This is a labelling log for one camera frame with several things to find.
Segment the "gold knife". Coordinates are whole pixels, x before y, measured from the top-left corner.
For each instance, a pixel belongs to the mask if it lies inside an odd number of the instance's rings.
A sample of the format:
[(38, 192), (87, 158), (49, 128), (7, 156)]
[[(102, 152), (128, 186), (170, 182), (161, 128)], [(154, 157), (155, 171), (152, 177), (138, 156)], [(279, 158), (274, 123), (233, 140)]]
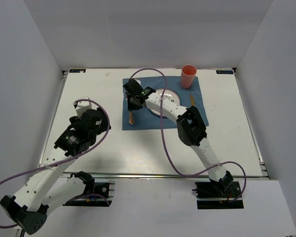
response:
[(195, 100), (192, 94), (190, 95), (190, 102), (192, 106), (195, 106)]

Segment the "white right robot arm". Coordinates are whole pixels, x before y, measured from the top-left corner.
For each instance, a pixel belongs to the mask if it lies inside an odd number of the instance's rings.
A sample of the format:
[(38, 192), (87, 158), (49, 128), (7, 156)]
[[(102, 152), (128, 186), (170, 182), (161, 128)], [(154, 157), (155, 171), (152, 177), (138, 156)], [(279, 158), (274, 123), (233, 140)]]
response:
[(138, 80), (129, 79), (123, 85), (126, 94), (127, 108), (130, 111), (139, 110), (143, 107), (157, 111), (160, 118), (170, 119), (176, 124), (178, 137), (186, 146), (190, 147), (203, 163), (205, 170), (196, 174), (180, 173), (174, 166), (170, 165), (177, 174), (182, 177), (192, 178), (204, 172), (208, 173), (209, 180), (213, 185), (213, 192), (219, 196), (226, 196), (231, 190), (233, 177), (231, 173), (220, 163), (214, 153), (206, 133), (206, 125), (195, 106), (184, 107), (167, 98), (163, 93), (158, 93), (151, 87), (142, 88)]

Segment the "table corner label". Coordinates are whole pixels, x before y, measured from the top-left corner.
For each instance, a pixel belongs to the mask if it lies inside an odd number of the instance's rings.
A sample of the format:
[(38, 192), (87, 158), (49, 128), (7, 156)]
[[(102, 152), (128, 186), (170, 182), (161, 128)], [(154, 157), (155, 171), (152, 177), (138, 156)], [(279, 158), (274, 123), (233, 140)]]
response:
[(69, 73), (85, 73), (86, 69), (70, 69)]
[(233, 75), (233, 70), (216, 70), (216, 73), (219, 75)]

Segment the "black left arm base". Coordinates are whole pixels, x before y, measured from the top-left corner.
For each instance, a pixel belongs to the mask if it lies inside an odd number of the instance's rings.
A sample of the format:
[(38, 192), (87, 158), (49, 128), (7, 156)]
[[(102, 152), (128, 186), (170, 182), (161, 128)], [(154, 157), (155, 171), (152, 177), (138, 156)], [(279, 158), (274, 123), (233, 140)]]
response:
[(85, 185), (81, 195), (67, 201), (63, 206), (109, 207), (114, 196), (115, 183), (97, 181), (85, 172), (72, 173), (71, 178), (79, 178)]

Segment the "white plate with red characters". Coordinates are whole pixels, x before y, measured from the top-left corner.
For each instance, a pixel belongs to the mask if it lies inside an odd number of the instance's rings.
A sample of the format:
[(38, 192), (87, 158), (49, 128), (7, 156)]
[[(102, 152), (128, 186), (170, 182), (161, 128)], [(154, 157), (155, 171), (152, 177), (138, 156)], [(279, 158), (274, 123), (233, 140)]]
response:
[[(171, 101), (171, 102), (173, 102), (173, 103), (175, 103), (177, 105), (181, 105), (181, 99), (180, 99), (179, 95), (176, 92), (174, 92), (174, 91), (172, 91), (170, 89), (165, 90), (164, 97), (167, 100), (169, 100), (169, 101)], [(160, 117), (160, 112), (158, 112), (156, 110), (151, 110), (151, 109), (149, 109), (149, 111), (152, 114), (154, 114), (155, 116)]]

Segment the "right table corner label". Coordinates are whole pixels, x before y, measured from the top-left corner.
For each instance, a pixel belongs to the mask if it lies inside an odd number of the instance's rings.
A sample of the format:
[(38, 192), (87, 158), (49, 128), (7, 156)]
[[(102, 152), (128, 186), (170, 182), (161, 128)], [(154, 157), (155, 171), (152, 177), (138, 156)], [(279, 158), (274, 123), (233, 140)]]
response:
[(216, 70), (216, 73), (219, 75), (233, 75), (233, 70)]

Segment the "gold fork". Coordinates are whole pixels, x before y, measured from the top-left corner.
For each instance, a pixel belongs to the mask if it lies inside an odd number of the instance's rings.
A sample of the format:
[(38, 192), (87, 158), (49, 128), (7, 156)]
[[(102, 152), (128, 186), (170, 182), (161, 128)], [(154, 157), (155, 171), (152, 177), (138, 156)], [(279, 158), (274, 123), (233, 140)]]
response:
[(129, 123), (130, 123), (131, 125), (134, 124), (134, 117), (133, 117), (133, 113), (132, 113), (132, 111), (129, 111)]

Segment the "left table corner label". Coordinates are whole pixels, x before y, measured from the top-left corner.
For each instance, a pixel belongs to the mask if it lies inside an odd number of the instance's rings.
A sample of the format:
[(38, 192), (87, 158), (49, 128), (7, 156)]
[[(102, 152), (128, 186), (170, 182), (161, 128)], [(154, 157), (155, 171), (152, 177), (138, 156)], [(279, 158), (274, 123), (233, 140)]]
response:
[(86, 69), (70, 69), (69, 73), (85, 73)]

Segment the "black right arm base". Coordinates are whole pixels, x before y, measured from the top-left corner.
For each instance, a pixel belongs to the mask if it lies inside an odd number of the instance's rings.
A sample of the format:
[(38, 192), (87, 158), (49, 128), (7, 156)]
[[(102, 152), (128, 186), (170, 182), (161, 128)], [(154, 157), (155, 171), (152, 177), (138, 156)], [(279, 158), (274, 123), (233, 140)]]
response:
[(196, 195), (198, 210), (244, 208), (239, 182), (234, 181), (223, 194), (220, 193), (219, 189), (215, 189), (210, 182), (196, 182), (192, 193)]

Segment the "blue cloth napkin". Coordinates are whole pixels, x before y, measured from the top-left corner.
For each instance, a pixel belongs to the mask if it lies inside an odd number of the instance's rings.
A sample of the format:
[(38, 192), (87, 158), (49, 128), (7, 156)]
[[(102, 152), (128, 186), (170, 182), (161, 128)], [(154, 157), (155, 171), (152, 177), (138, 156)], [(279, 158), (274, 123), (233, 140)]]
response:
[[(151, 87), (161, 94), (165, 85), (164, 78), (158, 77), (146, 77), (138, 78), (141, 82), (142, 88)], [(168, 86), (170, 89), (176, 92), (181, 99), (181, 106), (190, 107), (190, 95), (192, 94), (195, 100), (195, 107), (199, 110), (200, 115), (206, 126), (209, 125), (205, 107), (203, 104), (202, 93), (198, 81), (198, 77), (195, 77), (190, 88), (184, 89), (181, 87), (181, 78), (179, 76), (168, 76)], [(129, 111), (127, 109), (127, 102), (123, 100), (123, 112), (122, 112), (122, 129), (123, 130), (149, 130), (160, 129), (160, 117), (152, 114), (148, 109), (143, 108), (140, 110), (132, 111), (134, 117), (134, 124), (129, 123)]]

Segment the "aluminium table edge rail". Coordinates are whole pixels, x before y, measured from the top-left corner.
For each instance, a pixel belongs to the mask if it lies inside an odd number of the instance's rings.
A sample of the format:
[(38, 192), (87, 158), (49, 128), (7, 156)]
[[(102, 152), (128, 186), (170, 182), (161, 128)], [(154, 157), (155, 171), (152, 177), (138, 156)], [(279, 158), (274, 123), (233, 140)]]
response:
[[(70, 178), (72, 173), (65, 172), (61, 174), (60, 178)], [(95, 178), (183, 178), (179, 175), (170, 175), (170, 174), (108, 174), (108, 173), (89, 173), (92, 177)], [(234, 179), (243, 179), (243, 176), (233, 175)], [(208, 178), (208, 175), (200, 175), (196, 178)], [(247, 176), (248, 179), (257, 180), (269, 180), (269, 176)]]

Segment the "pink plastic cup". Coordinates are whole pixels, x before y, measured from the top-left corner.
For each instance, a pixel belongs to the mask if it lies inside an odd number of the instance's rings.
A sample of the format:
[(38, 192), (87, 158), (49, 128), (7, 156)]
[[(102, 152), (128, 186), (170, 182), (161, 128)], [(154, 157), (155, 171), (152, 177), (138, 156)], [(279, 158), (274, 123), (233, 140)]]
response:
[(181, 87), (184, 89), (190, 88), (196, 73), (197, 69), (193, 65), (184, 65), (181, 70)]

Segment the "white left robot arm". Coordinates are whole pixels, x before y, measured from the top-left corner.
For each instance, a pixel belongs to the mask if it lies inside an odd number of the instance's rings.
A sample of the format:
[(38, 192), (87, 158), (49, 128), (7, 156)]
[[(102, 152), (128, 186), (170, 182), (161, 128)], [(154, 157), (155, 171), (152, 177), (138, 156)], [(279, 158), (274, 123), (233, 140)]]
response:
[(94, 103), (88, 97), (74, 102), (76, 116), (69, 119), (70, 125), (55, 141), (50, 155), (20, 190), (1, 199), (0, 205), (6, 214), (27, 234), (35, 234), (47, 216), (67, 202), (108, 200), (108, 192), (96, 193), (101, 187), (84, 171), (71, 174), (69, 181), (52, 189), (70, 165), (99, 145), (98, 135), (108, 134), (111, 127), (108, 115), (101, 106), (93, 109)]

